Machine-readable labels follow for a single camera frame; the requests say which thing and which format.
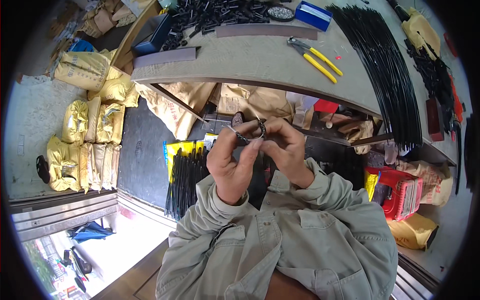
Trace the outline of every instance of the blue umbrella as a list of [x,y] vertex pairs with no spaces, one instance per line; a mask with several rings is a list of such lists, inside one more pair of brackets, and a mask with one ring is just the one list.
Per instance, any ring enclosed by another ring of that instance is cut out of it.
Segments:
[[69,238],[76,240],[78,243],[86,240],[101,240],[109,235],[114,234],[110,228],[103,228],[96,222],[89,222],[85,225],[67,230],[70,234]]

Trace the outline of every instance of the red container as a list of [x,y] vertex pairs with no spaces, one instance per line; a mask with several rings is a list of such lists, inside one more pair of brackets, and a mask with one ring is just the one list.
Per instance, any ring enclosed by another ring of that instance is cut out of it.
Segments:
[[[366,167],[370,174],[380,174],[378,183],[392,188],[391,199],[385,199],[382,208],[387,220],[400,221],[415,213],[420,206],[421,189],[423,180],[406,172],[394,170],[390,167],[372,168]],[[409,188],[415,188],[416,196],[413,201],[405,202],[405,196]]]

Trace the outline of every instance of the bundle of black rods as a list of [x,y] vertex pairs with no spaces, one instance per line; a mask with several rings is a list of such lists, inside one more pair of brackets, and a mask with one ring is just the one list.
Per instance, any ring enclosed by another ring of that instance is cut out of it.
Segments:
[[382,16],[370,8],[327,7],[356,50],[372,82],[385,130],[399,149],[422,145],[417,99],[407,65]]
[[180,148],[173,157],[172,173],[168,184],[165,215],[179,221],[187,209],[197,202],[196,184],[207,177],[208,150],[204,146],[196,151],[196,142],[193,143],[192,153],[182,156]]

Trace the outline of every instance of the pliers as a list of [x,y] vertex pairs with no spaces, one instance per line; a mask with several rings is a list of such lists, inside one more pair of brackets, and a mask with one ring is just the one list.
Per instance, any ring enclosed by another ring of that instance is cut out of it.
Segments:
[[302,43],[300,42],[299,40],[297,40],[296,38],[294,37],[289,37],[288,40],[287,40],[287,44],[293,46],[293,48],[295,48],[295,50],[300,53],[300,55],[302,55],[306,60],[308,60],[312,65],[315,66],[315,68],[319,69],[320,72],[322,72],[323,74],[325,74],[325,76],[327,76],[328,78],[330,78],[331,81],[333,81],[333,83],[336,84],[336,78],[333,77],[333,75],[327,71],[323,66],[321,66],[316,60],[313,59],[313,57],[311,57],[308,53],[306,53],[306,49],[307,50],[310,50],[311,53],[315,54],[318,58],[320,58],[321,60],[323,60],[327,65],[330,66],[330,68],[332,68],[338,75],[342,76],[343,73],[342,71],[340,71],[334,64],[332,64],[331,61],[328,60],[328,58],[325,57],[325,55],[323,55],[322,53],[320,53],[318,50],[316,50],[315,48],[313,47],[310,47],[308,46],[307,44],[305,43]]

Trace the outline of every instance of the black floor mat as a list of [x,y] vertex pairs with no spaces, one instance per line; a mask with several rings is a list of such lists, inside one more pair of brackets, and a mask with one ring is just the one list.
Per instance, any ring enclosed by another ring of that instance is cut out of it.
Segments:
[[165,207],[168,189],[163,141],[175,137],[140,97],[137,108],[125,110],[118,187],[160,207]]

